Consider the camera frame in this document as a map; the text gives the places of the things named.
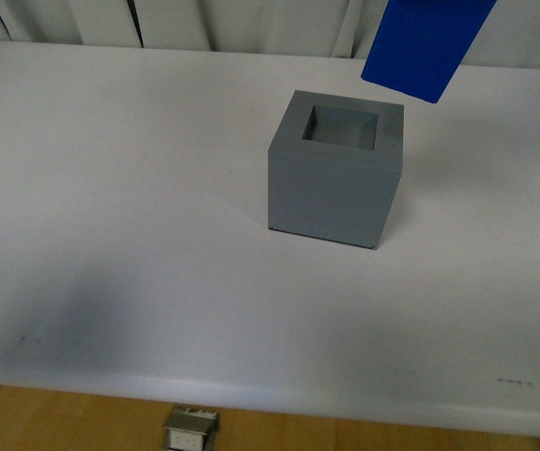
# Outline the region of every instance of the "cube face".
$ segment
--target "cube face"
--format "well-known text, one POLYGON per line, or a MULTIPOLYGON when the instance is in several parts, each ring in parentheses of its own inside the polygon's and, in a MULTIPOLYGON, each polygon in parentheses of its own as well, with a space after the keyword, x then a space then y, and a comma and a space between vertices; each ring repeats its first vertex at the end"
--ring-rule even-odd
POLYGON ((402 155, 402 105, 296 91, 270 145, 270 229, 376 248, 402 155))

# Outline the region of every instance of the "wooden floor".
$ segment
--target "wooden floor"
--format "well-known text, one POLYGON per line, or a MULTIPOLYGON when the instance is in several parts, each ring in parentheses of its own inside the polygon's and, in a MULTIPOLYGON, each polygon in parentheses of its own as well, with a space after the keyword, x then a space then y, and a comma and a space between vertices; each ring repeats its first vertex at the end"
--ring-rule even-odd
MULTIPOLYGON (((0 450, 155 450, 166 402, 0 387, 0 450)), ((540 439, 218 409, 214 451, 540 450, 540 439)))

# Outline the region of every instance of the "gray cube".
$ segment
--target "gray cube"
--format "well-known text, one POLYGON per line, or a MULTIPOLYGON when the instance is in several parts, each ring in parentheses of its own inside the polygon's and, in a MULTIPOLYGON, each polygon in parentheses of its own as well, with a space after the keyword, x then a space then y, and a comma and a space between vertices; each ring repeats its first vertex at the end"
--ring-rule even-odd
POLYGON ((272 230, 376 249, 403 166, 403 105, 295 91, 271 141, 272 230))

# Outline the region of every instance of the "blue plastic piece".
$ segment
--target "blue plastic piece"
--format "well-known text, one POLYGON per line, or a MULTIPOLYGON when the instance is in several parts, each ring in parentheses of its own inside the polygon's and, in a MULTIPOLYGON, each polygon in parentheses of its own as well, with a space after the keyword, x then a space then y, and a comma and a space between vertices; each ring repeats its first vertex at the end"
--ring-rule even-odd
POLYGON ((436 103, 495 2, 390 0, 362 78, 436 103))

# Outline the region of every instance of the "hollow gray block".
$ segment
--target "hollow gray block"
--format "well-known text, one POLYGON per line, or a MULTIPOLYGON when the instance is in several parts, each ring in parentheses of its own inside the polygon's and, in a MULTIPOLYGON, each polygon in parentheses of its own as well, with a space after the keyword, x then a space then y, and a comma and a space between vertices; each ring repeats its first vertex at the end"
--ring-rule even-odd
POLYGON ((272 230, 376 249, 403 167, 403 105, 295 91, 270 144, 272 230))

